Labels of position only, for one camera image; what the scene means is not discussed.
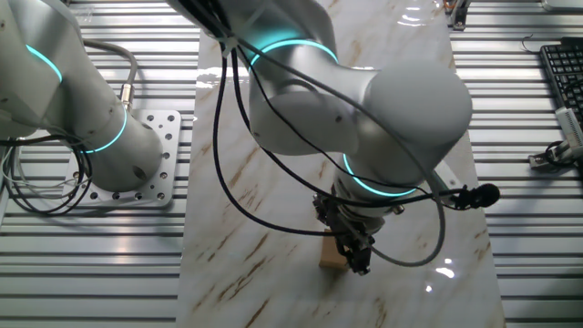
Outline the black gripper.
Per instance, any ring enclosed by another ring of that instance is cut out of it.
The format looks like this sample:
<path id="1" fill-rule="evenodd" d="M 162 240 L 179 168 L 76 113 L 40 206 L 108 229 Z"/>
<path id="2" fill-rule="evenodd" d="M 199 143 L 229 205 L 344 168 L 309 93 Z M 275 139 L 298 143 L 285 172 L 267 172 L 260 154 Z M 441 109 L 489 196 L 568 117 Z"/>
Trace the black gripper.
<path id="1" fill-rule="evenodd" d="M 378 231 L 377 217 L 360 215 L 329 197 L 315 195 L 312 205 L 316 219 L 331 232 L 351 234 L 354 230 L 362 235 L 373 235 Z M 347 245 L 345 235 L 336 235 L 334 240 L 338 253 L 348 255 L 349 266 L 354 273 L 366 275 L 370 272 L 372 250 L 369 246 L 356 238 L 350 238 Z"/>

